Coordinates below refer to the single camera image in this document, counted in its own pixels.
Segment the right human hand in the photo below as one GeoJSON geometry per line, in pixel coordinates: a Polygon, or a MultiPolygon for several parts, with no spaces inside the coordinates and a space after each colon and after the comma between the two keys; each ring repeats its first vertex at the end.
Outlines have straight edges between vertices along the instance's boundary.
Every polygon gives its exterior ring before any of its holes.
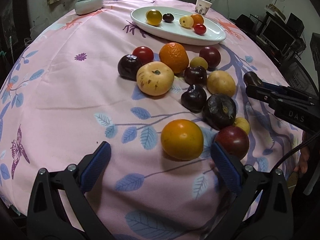
{"type": "Polygon", "coordinates": [[[306,146],[300,150],[299,162],[293,171],[302,172],[302,174],[305,174],[308,170],[309,157],[310,157],[310,153],[309,153],[308,147],[306,146]]]}

